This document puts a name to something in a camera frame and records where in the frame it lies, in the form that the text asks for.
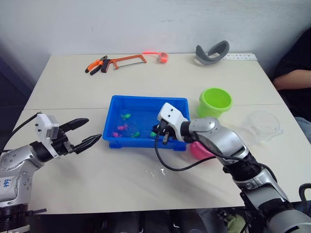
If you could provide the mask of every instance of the black shirt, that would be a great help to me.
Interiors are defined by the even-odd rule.
[[[311,70],[311,29],[303,33],[281,59],[273,79],[296,69]],[[295,117],[303,117],[311,122],[311,88],[280,90],[279,93]]]

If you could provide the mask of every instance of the wire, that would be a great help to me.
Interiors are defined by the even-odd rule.
[[[168,165],[162,160],[162,158],[161,158],[161,156],[160,156],[160,154],[159,154],[159,151],[158,151],[158,148],[157,148],[157,144],[158,144],[158,141],[159,141],[159,137],[160,137],[160,131],[157,132],[156,138],[155,138],[155,153],[156,153],[156,155],[157,155],[157,158],[158,158],[159,161],[161,162],[161,164],[162,164],[164,167],[166,167],[167,169],[169,169],[169,170],[172,170],[172,171],[185,171],[185,170],[188,170],[188,169],[190,169],[190,168],[192,168],[192,167],[194,167],[194,166],[197,166],[197,165],[199,165],[199,164],[201,164],[201,163],[203,163],[203,162],[205,162],[205,161],[207,161],[207,160],[216,158],[215,156],[213,156],[213,157],[209,157],[209,158],[202,159],[202,160],[200,160],[200,161],[198,161],[198,162],[196,162],[196,163],[194,163],[194,164],[191,164],[190,166],[186,166],[186,167],[183,167],[183,168],[173,168],[173,167],[171,167],[171,166],[168,166]]]
[[[37,117],[36,113],[35,115],[33,115],[32,117],[30,117],[28,120],[24,121],[23,123],[21,123],[16,129],[14,129],[11,134],[8,136],[8,138],[4,141],[4,143],[2,144],[1,148],[0,148],[0,155],[3,152],[6,152],[7,150],[4,150],[5,145],[8,143],[8,141],[11,139],[11,137],[18,131],[20,130],[23,126],[25,126],[26,124],[28,124],[30,121],[32,121],[33,119],[35,119]]]
[[[248,226],[248,223],[245,221],[245,225],[244,225],[244,227],[242,228],[242,230],[240,231],[240,233],[245,232],[247,226]]]
[[[305,191],[307,188],[311,188],[311,183],[304,183],[299,187],[299,196],[300,196],[302,206],[303,206],[302,212],[305,214],[309,213],[308,202],[307,202],[306,195],[305,195]]]
[[[311,217],[311,205],[310,205],[310,207],[309,207],[309,210],[308,210],[308,212],[307,212],[307,215],[308,215],[309,217]]]

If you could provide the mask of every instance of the pliers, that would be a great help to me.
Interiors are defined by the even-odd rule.
[[[86,73],[89,73],[94,67],[97,66],[95,69],[93,69],[93,70],[90,72],[90,75],[95,74],[97,71],[99,71],[99,70],[101,69],[102,65],[104,64],[104,60],[107,59],[107,57],[108,57],[108,56],[106,55],[106,56],[102,57],[101,59],[96,60],[95,62],[93,62],[92,64],[90,64],[90,65],[86,68],[85,72],[86,72]]]

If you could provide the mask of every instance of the person's arm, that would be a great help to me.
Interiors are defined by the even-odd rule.
[[[311,87],[311,70],[296,69],[273,80],[277,90]]]

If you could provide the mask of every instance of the person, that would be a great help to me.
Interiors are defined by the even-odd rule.
[[[311,143],[311,28],[280,60],[272,81]]]

